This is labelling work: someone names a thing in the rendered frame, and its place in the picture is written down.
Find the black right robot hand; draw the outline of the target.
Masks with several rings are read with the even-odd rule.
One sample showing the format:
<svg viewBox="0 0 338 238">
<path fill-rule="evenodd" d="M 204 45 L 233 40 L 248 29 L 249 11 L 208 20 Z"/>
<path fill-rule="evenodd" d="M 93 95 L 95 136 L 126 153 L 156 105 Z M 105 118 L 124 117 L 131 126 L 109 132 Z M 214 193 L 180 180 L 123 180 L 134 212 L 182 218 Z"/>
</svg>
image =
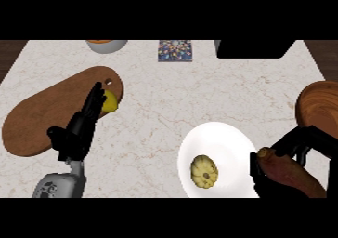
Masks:
<svg viewBox="0 0 338 238">
<path fill-rule="evenodd" d="M 305 166 L 310 150 L 316 150 L 329 158 L 327 197 L 338 198 L 338 139 L 316 126 L 296 126 L 271 145 L 276 155 L 296 157 L 296 163 Z M 249 154 L 249 175 L 254 190 L 261 198 L 305 198 L 305 194 L 286 185 L 274 182 L 263 172 L 257 162 L 257 153 Z"/>
</svg>

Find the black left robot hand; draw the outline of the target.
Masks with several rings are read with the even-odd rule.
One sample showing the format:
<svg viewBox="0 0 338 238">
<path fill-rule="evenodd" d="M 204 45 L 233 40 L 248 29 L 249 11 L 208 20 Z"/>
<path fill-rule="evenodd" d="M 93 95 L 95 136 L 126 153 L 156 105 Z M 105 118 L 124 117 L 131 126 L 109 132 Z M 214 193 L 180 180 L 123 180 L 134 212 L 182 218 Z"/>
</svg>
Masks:
<svg viewBox="0 0 338 238">
<path fill-rule="evenodd" d="M 83 108 L 73 115 L 67 127 L 52 126 L 47 129 L 50 146 L 59 151 L 59 161 L 83 161 L 89 154 L 95 125 L 106 100 L 103 93 L 102 83 L 96 82 L 87 95 Z"/>
</svg>

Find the reddish brown sweet potato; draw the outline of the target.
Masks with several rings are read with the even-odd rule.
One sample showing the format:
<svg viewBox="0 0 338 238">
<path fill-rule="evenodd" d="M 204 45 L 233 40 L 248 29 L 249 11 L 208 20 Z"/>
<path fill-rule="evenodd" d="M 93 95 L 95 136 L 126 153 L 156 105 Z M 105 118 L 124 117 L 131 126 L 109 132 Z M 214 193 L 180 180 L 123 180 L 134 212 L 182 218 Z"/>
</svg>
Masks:
<svg viewBox="0 0 338 238">
<path fill-rule="evenodd" d="M 307 172 L 288 155 L 279 157 L 268 147 L 260 149 L 257 161 L 267 177 L 301 191 L 308 198 L 326 198 L 327 191 L 317 178 Z"/>
</svg>

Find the brown wooden bowl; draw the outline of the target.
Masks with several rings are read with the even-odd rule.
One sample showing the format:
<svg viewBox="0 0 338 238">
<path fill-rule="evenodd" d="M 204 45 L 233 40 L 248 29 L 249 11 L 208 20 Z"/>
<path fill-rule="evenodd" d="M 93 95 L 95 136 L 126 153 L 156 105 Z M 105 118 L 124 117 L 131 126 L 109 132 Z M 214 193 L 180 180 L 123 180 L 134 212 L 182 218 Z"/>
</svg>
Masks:
<svg viewBox="0 0 338 238">
<path fill-rule="evenodd" d="M 304 88 L 295 118 L 298 126 L 316 126 L 338 139 L 338 82 L 319 81 Z"/>
</svg>

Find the white plate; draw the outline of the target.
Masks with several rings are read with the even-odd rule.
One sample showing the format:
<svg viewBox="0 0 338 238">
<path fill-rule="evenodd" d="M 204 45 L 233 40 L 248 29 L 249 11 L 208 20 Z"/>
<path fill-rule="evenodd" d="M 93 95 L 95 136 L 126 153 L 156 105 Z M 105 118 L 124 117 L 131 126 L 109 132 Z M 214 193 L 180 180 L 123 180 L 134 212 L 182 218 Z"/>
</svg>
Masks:
<svg viewBox="0 0 338 238">
<path fill-rule="evenodd" d="M 179 178 L 189 197 L 258 197 L 249 175 L 252 152 L 257 152 L 254 145 L 233 126 L 208 122 L 190 130 L 177 158 Z M 199 155 L 211 159 L 218 172 L 217 181 L 207 189 L 199 188 L 190 178 L 190 164 Z"/>
</svg>

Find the grey bowl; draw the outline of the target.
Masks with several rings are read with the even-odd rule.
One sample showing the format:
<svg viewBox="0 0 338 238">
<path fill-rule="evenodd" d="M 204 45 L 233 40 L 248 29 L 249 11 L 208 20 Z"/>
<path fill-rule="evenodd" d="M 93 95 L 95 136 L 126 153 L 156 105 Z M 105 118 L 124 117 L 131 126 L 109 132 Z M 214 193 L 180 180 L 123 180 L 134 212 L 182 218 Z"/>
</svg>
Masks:
<svg viewBox="0 0 338 238">
<path fill-rule="evenodd" d="M 127 40 L 89 40 L 90 50 L 99 54 L 117 52 L 127 44 Z"/>
</svg>

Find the brown wooden cutting board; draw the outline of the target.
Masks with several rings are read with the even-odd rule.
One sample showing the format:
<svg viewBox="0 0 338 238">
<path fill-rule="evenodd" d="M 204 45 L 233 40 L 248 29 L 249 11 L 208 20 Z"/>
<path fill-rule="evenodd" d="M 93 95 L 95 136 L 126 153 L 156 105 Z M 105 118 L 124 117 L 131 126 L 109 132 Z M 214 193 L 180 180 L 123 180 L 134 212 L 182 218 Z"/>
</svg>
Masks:
<svg viewBox="0 0 338 238">
<path fill-rule="evenodd" d="M 68 125 L 96 82 L 102 83 L 102 88 L 121 100 L 124 85 L 115 70 L 95 66 L 17 104 L 2 128 L 3 146 L 12 155 L 31 157 L 50 148 L 47 129 L 50 126 Z"/>
</svg>

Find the yellow lemon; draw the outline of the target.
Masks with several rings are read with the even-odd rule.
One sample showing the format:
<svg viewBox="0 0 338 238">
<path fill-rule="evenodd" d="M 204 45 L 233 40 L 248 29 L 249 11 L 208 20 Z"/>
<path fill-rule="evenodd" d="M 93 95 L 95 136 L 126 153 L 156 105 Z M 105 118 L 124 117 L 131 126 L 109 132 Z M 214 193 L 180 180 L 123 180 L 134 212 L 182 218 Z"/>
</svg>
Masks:
<svg viewBox="0 0 338 238">
<path fill-rule="evenodd" d="M 103 102 L 102 111 L 114 112 L 118 109 L 118 100 L 111 91 L 105 91 L 106 100 Z"/>
</svg>

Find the black appliance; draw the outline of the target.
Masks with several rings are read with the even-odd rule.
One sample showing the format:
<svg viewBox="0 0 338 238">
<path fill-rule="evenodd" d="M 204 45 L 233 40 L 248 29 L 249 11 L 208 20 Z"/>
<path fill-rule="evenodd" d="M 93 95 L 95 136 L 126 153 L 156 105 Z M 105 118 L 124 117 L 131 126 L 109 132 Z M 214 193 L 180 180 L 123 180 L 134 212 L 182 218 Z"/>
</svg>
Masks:
<svg viewBox="0 0 338 238">
<path fill-rule="evenodd" d="M 218 59 L 280 59 L 293 40 L 215 40 L 215 54 Z"/>
</svg>

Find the colourful patterned box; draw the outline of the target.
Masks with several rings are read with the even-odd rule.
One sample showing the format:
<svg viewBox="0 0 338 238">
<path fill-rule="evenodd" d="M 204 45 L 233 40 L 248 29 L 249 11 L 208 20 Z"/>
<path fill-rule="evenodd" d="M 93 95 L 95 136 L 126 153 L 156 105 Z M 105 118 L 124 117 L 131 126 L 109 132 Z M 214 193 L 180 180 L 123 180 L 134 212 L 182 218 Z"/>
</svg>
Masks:
<svg viewBox="0 0 338 238">
<path fill-rule="evenodd" d="M 158 45 L 159 62 L 192 62 L 190 40 L 161 40 Z"/>
</svg>

